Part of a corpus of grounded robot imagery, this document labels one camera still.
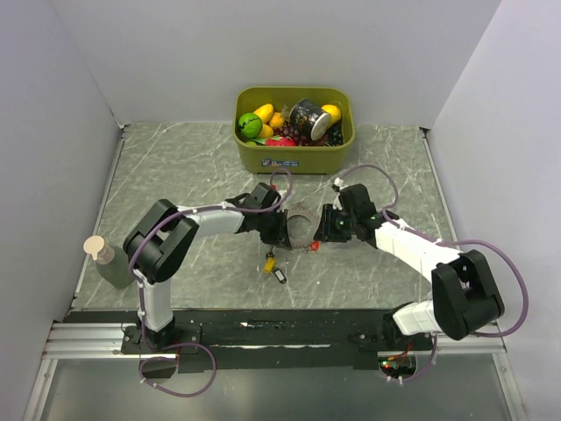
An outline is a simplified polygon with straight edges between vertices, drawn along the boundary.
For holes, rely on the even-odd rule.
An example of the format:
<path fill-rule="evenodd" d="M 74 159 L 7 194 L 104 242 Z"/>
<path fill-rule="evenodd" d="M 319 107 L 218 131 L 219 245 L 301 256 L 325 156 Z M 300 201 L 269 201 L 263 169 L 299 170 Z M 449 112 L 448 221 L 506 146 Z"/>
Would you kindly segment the large metal keyring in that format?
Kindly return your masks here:
<path fill-rule="evenodd" d="M 287 229 L 293 249 L 309 247 L 318 229 L 317 215 L 301 203 L 290 207 L 288 212 Z"/>

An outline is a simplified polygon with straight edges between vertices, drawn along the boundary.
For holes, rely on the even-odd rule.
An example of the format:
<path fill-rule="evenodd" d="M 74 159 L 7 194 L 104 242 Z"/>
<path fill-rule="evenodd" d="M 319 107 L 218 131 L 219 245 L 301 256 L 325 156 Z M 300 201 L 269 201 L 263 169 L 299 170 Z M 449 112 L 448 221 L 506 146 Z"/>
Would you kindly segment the black tag key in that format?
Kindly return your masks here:
<path fill-rule="evenodd" d="M 273 275 L 275 276 L 277 281 L 281 284 L 285 284 L 288 281 L 286 275 L 284 274 L 284 272 L 280 268 L 274 268 L 273 269 Z"/>

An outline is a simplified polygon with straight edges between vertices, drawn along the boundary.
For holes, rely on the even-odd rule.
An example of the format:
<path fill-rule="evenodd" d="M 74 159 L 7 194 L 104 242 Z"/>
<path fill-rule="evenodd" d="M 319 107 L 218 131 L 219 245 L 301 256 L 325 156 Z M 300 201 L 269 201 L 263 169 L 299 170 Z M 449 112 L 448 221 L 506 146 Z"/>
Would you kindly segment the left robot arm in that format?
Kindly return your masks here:
<path fill-rule="evenodd" d="M 171 279 L 191 245 L 217 235 L 255 231 L 266 244 L 286 246 L 287 213 L 281 206 L 290 193 L 260 182 L 250 193 L 212 205 L 178 207 L 160 199 L 140 219 L 123 249 L 138 285 L 137 326 L 150 350 L 162 353 L 174 342 Z"/>

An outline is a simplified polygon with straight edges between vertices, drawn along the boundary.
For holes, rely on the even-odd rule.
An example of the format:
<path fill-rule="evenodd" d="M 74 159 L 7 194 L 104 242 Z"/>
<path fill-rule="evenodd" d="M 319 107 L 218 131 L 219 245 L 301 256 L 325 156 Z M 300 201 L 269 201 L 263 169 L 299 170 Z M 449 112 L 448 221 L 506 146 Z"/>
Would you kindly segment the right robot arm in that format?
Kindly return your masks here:
<path fill-rule="evenodd" d="M 389 211 L 376 210 L 363 184 L 332 185 L 334 203 L 322 207 L 315 240 L 344 243 L 351 239 L 393 255 L 431 286 L 431 299 L 405 303 L 386 314 L 385 343 L 404 348 L 414 335 L 441 332 L 454 340 L 474 334 L 504 314 L 498 286 L 483 253 L 440 246 L 413 233 Z"/>

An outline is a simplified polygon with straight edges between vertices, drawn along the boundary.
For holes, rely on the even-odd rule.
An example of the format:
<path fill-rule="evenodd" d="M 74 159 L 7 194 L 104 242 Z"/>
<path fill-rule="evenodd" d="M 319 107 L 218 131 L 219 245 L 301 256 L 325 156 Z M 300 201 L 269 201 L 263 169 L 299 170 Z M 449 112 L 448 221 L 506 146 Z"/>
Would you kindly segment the yellow tag key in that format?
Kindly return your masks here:
<path fill-rule="evenodd" d="M 263 267 L 263 272 L 266 274 L 271 274 L 274 271 L 274 268 L 275 268 L 275 258 L 272 256 L 267 257 L 265 265 Z"/>

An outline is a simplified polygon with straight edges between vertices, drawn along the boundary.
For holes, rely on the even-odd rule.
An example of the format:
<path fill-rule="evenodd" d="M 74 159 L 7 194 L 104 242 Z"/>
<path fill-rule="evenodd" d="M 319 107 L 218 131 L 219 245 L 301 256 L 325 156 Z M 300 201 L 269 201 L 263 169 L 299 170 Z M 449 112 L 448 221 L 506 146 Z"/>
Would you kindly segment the olive green plastic bin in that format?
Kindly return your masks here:
<path fill-rule="evenodd" d="M 259 106 L 270 103 L 276 110 L 293 106 L 297 101 L 309 99 L 317 105 L 333 104 L 342 111 L 341 146 L 252 146 L 244 142 L 238 130 L 238 119 Z M 288 168 L 294 174 L 334 174 L 344 163 L 344 158 L 355 139 L 355 126 L 351 102 L 341 90 L 321 86 L 256 86 L 241 91 L 236 100 L 233 139 L 245 169 L 254 174 L 271 174 L 276 168 Z"/>

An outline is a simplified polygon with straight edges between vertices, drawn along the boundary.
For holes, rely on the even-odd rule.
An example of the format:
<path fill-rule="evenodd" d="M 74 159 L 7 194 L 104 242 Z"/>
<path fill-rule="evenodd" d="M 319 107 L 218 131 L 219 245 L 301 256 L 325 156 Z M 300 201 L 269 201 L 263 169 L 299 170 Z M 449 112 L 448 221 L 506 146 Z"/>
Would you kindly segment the red toy dragonfruit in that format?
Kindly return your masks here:
<path fill-rule="evenodd" d="M 296 143 L 289 137 L 273 136 L 265 141 L 266 146 L 296 146 Z"/>

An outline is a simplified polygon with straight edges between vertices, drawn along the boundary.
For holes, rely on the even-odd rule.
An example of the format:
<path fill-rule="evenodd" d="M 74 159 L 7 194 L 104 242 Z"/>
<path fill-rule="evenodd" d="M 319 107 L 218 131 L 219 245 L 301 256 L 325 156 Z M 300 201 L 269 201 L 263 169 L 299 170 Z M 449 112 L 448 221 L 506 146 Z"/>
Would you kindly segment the small yellow toy lemon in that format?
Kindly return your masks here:
<path fill-rule="evenodd" d="M 273 137 L 273 128 L 267 124 L 263 124 L 262 128 L 257 136 L 258 139 L 269 139 Z"/>

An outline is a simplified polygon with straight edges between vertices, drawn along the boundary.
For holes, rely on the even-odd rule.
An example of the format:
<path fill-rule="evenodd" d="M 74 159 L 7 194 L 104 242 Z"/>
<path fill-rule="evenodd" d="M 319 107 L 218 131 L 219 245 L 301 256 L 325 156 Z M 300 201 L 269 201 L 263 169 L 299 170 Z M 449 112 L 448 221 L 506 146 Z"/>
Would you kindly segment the dark toy grapes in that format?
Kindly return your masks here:
<path fill-rule="evenodd" d="M 327 131 L 326 146 L 342 146 L 344 144 L 344 135 L 341 125 L 333 125 Z"/>

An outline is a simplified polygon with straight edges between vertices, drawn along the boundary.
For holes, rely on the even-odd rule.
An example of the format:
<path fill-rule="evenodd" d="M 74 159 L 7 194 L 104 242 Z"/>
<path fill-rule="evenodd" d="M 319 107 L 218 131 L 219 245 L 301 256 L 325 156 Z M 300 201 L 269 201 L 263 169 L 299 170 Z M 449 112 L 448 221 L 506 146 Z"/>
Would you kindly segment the orange toy fruit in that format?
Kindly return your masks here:
<path fill-rule="evenodd" d="M 285 124 L 285 118 L 280 112 L 275 112 L 267 124 L 273 129 L 281 128 Z"/>

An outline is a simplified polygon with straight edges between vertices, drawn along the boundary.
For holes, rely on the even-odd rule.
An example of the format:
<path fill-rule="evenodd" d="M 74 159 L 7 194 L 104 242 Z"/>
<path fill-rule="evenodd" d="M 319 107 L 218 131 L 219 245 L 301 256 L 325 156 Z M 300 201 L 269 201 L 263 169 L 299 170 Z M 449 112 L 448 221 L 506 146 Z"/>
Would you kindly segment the green toy watermelon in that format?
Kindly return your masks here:
<path fill-rule="evenodd" d="M 261 132 L 261 118 L 252 112 L 245 113 L 238 119 L 238 131 L 247 139 L 255 139 Z"/>

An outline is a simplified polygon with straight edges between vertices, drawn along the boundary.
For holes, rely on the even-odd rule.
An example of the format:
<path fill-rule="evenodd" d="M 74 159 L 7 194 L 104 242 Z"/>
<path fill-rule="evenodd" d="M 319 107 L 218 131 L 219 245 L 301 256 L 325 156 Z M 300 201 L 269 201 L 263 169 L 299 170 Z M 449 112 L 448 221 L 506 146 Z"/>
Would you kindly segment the black printed can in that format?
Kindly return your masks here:
<path fill-rule="evenodd" d="M 301 135 L 316 141 L 329 129 L 331 116 L 312 101 L 302 99 L 290 111 L 289 123 Z"/>

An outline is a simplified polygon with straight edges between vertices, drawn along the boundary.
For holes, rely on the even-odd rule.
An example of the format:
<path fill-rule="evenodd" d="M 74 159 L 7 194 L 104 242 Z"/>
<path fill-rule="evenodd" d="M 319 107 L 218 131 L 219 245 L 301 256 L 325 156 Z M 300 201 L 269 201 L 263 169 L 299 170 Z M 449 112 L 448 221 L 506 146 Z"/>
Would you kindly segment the yellow toy mango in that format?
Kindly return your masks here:
<path fill-rule="evenodd" d="M 267 124 L 273 117 L 274 107 L 271 103 L 266 103 L 256 109 L 253 113 L 260 118 L 263 124 Z"/>

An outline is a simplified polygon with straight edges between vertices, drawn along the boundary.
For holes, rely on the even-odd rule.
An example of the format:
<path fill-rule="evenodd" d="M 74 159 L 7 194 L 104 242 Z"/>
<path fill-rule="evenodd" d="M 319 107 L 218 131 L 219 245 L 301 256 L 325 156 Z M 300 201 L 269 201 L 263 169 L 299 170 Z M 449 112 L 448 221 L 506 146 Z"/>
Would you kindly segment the yellow toy lemon right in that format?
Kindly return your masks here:
<path fill-rule="evenodd" d="M 323 105 L 322 110 L 330 115 L 330 125 L 334 125 L 342 117 L 342 111 L 335 104 Z"/>

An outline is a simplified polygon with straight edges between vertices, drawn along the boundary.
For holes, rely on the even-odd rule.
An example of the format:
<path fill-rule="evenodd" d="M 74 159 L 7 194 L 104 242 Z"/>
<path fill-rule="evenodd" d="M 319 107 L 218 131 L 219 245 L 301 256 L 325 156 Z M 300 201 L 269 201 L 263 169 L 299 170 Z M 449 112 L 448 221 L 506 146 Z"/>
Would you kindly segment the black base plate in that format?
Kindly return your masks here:
<path fill-rule="evenodd" d="M 171 327 L 146 339 L 133 310 L 73 311 L 64 320 L 123 326 L 123 354 L 170 357 L 181 374 L 212 368 L 376 370 L 380 353 L 432 348 L 423 333 L 399 333 L 387 309 L 178 310 Z"/>

